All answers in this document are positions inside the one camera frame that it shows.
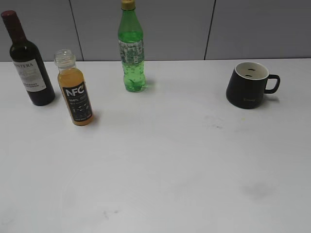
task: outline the wine bottle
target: wine bottle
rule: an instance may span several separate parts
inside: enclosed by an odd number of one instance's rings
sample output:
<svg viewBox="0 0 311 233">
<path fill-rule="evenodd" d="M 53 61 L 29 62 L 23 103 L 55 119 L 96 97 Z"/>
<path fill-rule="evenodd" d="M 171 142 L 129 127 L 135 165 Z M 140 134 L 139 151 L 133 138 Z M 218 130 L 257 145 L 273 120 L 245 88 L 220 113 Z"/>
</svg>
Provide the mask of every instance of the wine bottle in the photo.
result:
<svg viewBox="0 0 311 233">
<path fill-rule="evenodd" d="M 55 93 L 37 46 L 27 40 L 15 11 L 1 14 L 12 39 L 10 56 L 34 105 L 53 101 Z"/>
</svg>

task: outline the wall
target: wall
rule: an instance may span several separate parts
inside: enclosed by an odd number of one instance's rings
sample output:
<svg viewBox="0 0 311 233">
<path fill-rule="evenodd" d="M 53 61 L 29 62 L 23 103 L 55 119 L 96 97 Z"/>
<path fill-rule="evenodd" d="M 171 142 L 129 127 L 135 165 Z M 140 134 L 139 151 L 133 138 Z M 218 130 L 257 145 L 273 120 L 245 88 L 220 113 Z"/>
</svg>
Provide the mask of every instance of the wall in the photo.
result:
<svg viewBox="0 0 311 233">
<path fill-rule="evenodd" d="M 3 0 L 0 9 L 17 11 L 45 61 L 64 48 L 78 60 L 120 60 L 120 0 Z M 136 11 L 146 60 L 311 56 L 311 1 L 137 0 Z M 10 61 L 11 41 L 2 22 L 0 40 L 0 61 Z"/>
<path fill-rule="evenodd" d="M 311 1 L 217 0 L 207 59 L 311 56 Z"/>
<path fill-rule="evenodd" d="M 71 0 L 84 59 L 120 60 L 120 0 Z M 146 60 L 203 60 L 214 0 L 137 0 Z"/>
<path fill-rule="evenodd" d="M 71 49 L 82 59 L 69 1 L 1 0 L 0 9 L 17 12 L 27 38 L 38 46 L 43 60 L 52 61 L 60 49 Z M 0 61 L 10 61 L 12 41 L 0 21 Z"/>
</svg>

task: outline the orange juice bottle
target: orange juice bottle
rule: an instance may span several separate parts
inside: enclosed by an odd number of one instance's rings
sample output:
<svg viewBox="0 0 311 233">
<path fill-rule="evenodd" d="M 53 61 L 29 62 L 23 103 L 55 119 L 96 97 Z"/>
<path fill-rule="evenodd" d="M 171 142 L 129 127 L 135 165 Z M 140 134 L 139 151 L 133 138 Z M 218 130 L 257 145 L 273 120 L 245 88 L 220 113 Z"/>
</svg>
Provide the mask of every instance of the orange juice bottle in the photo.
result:
<svg viewBox="0 0 311 233">
<path fill-rule="evenodd" d="M 93 120 L 83 74 L 76 68 L 76 57 L 70 50 L 60 50 L 54 56 L 58 66 L 58 83 L 67 104 L 72 122 L 75 125 L 87 125 Z"/>
</svg>

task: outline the mug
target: mug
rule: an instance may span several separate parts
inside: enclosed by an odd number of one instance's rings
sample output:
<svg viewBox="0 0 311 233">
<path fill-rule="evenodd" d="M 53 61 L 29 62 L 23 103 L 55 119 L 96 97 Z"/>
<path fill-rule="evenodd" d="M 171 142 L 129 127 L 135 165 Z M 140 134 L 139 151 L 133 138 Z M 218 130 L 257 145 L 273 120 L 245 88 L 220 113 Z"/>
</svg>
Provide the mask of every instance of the mug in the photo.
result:
<svg viewBox="0 0 311 233">
<path fill-rule="evenodd" d="M 276 79 L 273 89 L 266 89 L 268 79 Z M 240 108 L 256 108 L 260 105 L 263 94 L 275 93 L 280 82 L 280 77 L 275 74 L 269 75 L 268 69 L 262 64 L 242 62 L 234 68 L 226 92 L 227 99 Z"/>
</svg>

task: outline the bottle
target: bottle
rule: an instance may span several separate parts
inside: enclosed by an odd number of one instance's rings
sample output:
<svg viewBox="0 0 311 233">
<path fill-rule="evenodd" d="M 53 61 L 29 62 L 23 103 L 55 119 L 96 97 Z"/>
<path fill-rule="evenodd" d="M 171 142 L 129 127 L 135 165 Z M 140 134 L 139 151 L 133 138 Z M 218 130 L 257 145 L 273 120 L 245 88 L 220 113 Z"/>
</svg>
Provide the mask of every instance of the bottle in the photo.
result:
<svg viewBox="0 0 311 233">
<path fill-rule="evenodd" d="M 15 11 L 4 11 L 1 17 L 13 42 L 10 56 L 30 99 L 38 106 L 52 102 L 55 93 L 39 49 L 26 39 Z"/>
<path fill-rule="evenodd" d="M 76 68 L 76 57 L 70 50 L 60 50 L 54 56 L 58 66 L 58 83 L 67 104 L 72 122 L 87 125 L 93 120 L 93 112 L 86 91 L 83 74 Z"/>
<path fill-rule="evenodd" d="M 143 31 L 135 14 L 135 0 L 121 0 L 122 19 L 118 30 L 124 84 L 130 92 L 145 89 Z"/>
</svg>

